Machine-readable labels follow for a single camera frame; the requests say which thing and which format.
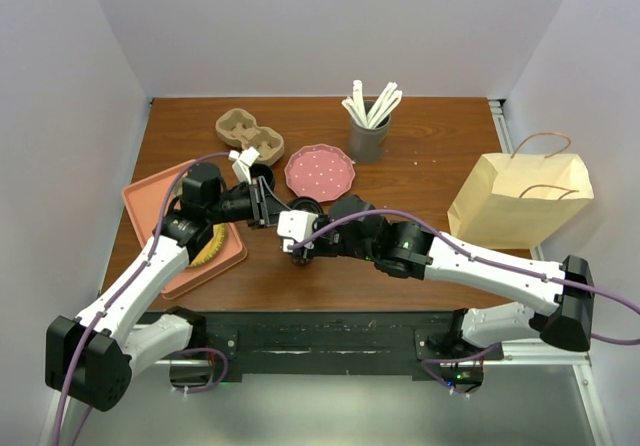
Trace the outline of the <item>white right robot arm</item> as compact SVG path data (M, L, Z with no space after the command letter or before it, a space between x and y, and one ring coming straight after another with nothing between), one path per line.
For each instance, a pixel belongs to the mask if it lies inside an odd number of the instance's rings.
M550 262L498 253L414 217L377 210L357 196L316 217L303 238L304 245L292 251L297 259L360 259L390 277L452 282L506 298L501 306L455 311L448 330L427 341L442 358L466 359L494 344L528 338L571 352L591 346L592 278L581 258Z

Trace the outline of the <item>black takeout coffee cup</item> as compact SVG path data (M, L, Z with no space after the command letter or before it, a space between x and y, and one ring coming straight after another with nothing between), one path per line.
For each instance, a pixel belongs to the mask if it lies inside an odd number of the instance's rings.
M304 267L313 261L306 249L295 250L291 253L291 261L294 265Z

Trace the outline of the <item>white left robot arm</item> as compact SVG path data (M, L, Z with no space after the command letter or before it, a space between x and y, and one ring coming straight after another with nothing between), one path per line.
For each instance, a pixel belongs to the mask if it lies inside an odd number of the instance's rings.
M139 256L97 300L69 319L52 321L45 339L45 384L99 411L123 397L131 380L156 361L180 353L200 356L206 321L183 308L147 328L134 327L160 291L187 268L219 224L253 228L277 224L287 205L262 177L227 188L207 157L182 166L172 182L178 196L162 200L152 237Z

